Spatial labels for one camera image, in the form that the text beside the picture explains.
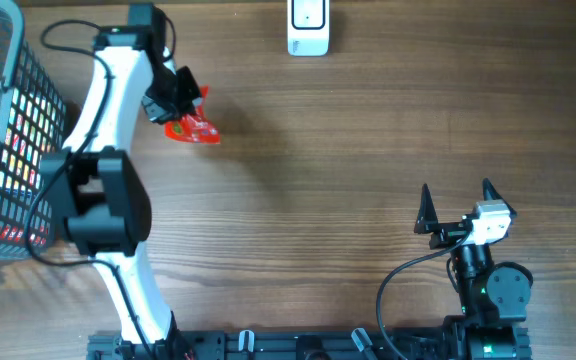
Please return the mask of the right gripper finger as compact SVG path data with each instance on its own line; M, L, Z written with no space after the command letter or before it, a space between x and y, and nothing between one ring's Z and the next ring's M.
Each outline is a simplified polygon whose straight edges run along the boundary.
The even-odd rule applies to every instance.
M421 189L420 206L414 225L414 232L416 234L429 234L437 232L438 229L439 221L432 196L428 185L424 183Z
M482 180L482 193L486 201L488 200L500 200L502 201L510 212L511 218L517 217L516 210L497 192L492 182L488 178Z

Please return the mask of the red crinkled snack packet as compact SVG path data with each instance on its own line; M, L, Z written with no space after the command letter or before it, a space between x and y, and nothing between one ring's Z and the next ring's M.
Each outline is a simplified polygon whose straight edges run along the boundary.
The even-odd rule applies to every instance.
M172 140L184 143L217 145L221 137L216 126L207 119L204 105L210 87L200 87L202 98L192 114L183 115L180 119L164 125L164 135Z

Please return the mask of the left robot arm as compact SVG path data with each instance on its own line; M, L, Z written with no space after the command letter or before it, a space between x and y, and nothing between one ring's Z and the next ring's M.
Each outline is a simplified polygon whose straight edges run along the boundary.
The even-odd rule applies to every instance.
M203 100L166 44L173 28L152 3L130 5L124 25L98 27L86 52L94 70L82 112L62 148L40 161L45 184L36 199L51 206L81 256L77 265L97 270L120 317L118 331L90 336L90 359L196 356L156 284L146 247L151 202L130 160L140 110L163 125L196 114Z

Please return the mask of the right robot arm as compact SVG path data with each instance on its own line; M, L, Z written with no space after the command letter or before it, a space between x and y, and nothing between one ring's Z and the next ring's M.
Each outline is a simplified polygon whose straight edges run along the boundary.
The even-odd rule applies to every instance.
M457 222L439 221L429 188L421 190L414 226L429 234L429 248L450 253L452 282L462 314L441 326L444 359L530 359L527 318L534 278L515 262L495 262L491 248L508 237L517 212L489 179L482 181L483 199Z

